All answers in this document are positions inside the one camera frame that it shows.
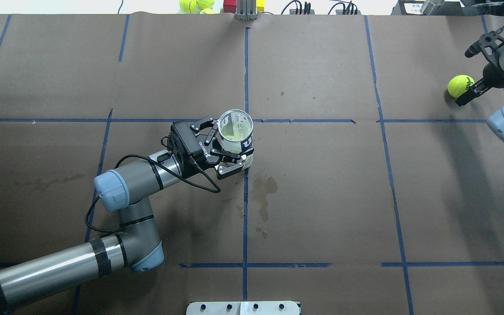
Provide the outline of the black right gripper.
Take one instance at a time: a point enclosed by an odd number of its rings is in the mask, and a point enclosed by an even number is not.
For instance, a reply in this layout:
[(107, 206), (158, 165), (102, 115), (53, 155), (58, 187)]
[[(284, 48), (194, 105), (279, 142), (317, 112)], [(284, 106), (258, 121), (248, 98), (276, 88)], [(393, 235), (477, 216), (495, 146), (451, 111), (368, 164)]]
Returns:
[(504, 71), (489, 63), (483, 69), (483, 80), (472, 84), (460, 97), (456, 98), (458, 106), (465, 106), (475, 98), (483, 95), (487, 88), (504, 88)]

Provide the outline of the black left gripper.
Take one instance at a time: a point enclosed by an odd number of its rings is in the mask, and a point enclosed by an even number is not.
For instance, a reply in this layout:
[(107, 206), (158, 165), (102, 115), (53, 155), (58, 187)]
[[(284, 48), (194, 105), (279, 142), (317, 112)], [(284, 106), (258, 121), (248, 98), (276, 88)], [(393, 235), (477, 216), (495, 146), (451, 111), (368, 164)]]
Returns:
[(179, 129), (175, 139), (175, 156), (184, 167), (192, 166), (191, 157), (202, 168), (214, 167), (217, 179), (233, 176), (244, 169), (254, 147), (236, 154), (221, 149), (218, 120), (212, 116), (190, 123), (190, 129)]

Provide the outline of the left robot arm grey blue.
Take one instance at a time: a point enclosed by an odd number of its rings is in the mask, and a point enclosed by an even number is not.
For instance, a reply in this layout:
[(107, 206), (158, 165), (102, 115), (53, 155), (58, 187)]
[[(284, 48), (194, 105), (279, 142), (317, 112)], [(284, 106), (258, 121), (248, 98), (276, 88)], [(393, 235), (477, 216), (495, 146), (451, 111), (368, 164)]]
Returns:
[[(81, 245), (98, 236), (84, 216), (93, 179), (128, 154), (162, 149), (180, 119), (202, 114), (96, 119), (0, 119), (0, 266)], [(193, 301), (242, 299), (244, 174), (212, 194), (179, 183), (150, 199), (165, 260), (145, 273), (129, 269), (22, 307), (17, 315), (174, 315)]]

